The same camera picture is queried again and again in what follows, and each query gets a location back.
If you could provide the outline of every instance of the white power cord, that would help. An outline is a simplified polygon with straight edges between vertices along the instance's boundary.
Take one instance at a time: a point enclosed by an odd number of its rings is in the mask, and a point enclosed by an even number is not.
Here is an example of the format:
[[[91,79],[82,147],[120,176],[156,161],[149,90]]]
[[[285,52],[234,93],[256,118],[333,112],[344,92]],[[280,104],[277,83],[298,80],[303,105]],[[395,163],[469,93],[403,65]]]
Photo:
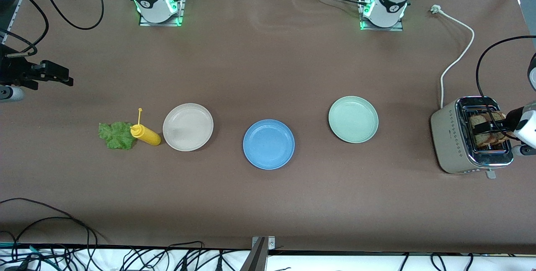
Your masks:
[[[469,47],[471,46],[471,44],[473,44],[474,30],[471,27],[465,25],[464,23],[458,21],[457,19],[454,19],[450,15],[447,15],[446,13],[444,13],[443,10],[441,10],[441,6],[439,6],[439,5],[432,6],[432,8],[430,9],[430,12],[433,13],[433,14],[439,13],[441,15],[444,15],[445,17],[448,17],[449,19],[455,21],[456,23],[459,23],[460,25],[462,25],[463,27],[465,27],[465,28],[467,28],[467,29],[469,29],[471,31],[471,41],[469,42],[469,44],[467,45],[465,50],[461,53],[460,57],[458,57],[456,59],[456,61],[451,63],[448,67],[446,67],[446,69],[443,72],[443,74],[441,74],[441,79],[440,79],[440,83],[441,83],[441,108],[443,108],[443,101],[444,101],[444,98],[445,98],[445,87],[444,87],[444,84],[443,84],[443,78],[445,77],[445,74],[448,72],[448,70],[450,70],[450,68],[452,68],[452,66],[456,65],[456,63],[460,61],[460,59],[465,55],[467,50],[469,50]]]

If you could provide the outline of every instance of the bread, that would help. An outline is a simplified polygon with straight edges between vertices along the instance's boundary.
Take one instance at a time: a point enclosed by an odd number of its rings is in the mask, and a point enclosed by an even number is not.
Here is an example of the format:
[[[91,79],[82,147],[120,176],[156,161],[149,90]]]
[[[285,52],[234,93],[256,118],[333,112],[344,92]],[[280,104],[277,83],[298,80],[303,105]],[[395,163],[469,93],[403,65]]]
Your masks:
[[[500,111],[492,112],[493,118],[497,120],[504,120],[506,115]],[[482,124],[484,122],[491,121],[490,115],[488,113],[473,115],[469,117],[469,122],[471,124],[471,129],[474,129],[477,124]],[[488,145],[499,145],[506,141],[508,138],[504,136],[501,132],[486,132],[484,134],[475,135],[475,142],[477,147],[486,147]]]

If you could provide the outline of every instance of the light green plate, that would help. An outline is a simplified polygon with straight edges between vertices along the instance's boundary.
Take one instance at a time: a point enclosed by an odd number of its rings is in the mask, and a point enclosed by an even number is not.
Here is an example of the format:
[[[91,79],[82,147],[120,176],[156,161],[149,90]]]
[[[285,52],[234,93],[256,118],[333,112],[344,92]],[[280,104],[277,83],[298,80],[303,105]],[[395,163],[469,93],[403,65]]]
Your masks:
[[[374,136],[379,121],[378,113],[368,101],[346,96],[331,106],[329,122],[337,137],[350,143],[362,143]]]

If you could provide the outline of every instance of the plate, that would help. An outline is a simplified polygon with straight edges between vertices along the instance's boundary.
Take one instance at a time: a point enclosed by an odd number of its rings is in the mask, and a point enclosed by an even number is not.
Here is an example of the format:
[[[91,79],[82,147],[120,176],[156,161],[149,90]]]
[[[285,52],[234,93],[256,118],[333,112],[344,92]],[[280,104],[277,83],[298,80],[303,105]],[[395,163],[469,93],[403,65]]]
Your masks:
[[[292,158],[294,136],[283,122],[265,119],[245,132],[243,149],[247,160],[262,170],[281,168]]]
[[[207,143],[213,129],[214,120],[205,107],[185,103],[169,112],[162,131],[170,147],[178,151],[193,151]]]
[[[349,143],[371,139],[378,130],[378,113],[373,105],[357,96],[339,98],[330,108],[331,130]]]

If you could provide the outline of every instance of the green lettuce leaf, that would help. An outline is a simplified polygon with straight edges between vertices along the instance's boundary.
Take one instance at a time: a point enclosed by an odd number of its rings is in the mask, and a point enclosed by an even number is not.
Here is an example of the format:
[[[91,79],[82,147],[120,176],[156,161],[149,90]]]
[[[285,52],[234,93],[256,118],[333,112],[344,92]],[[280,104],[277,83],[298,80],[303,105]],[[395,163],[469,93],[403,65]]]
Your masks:
[[[136,138],[130,134],[129,122],[114,122],[111,126],[107,124],[99,124],[99,137],[106,141],[106,146],[109,149],[124,149],[132,148],[132,143]]]

